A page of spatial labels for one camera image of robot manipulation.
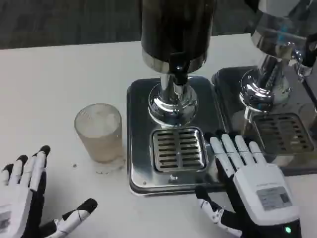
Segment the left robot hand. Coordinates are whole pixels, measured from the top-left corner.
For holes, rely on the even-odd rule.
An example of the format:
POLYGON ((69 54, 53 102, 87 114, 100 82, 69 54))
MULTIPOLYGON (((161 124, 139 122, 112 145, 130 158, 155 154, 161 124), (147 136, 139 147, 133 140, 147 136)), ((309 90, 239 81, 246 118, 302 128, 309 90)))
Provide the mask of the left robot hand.
POLYGON ((89 198, 74 210, 41 224, 47 186, 47 157, 44 145, 33 156, 19 156, 0 171, 0 236, 2 238, 64 238, 97 208, 89 198))

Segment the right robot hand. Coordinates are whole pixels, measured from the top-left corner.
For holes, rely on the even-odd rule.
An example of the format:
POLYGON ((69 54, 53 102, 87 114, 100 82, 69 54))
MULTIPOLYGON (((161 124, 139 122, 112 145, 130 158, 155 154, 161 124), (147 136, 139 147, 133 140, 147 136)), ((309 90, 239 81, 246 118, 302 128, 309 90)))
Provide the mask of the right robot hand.
POLYGON ((195 188, 199 207, 237 238, 300 238, 299 208, 280 167, 266 161, 257 142, 239 134, 210 135, 219 181, 233 211, 214 202, 203 186, 195 188))

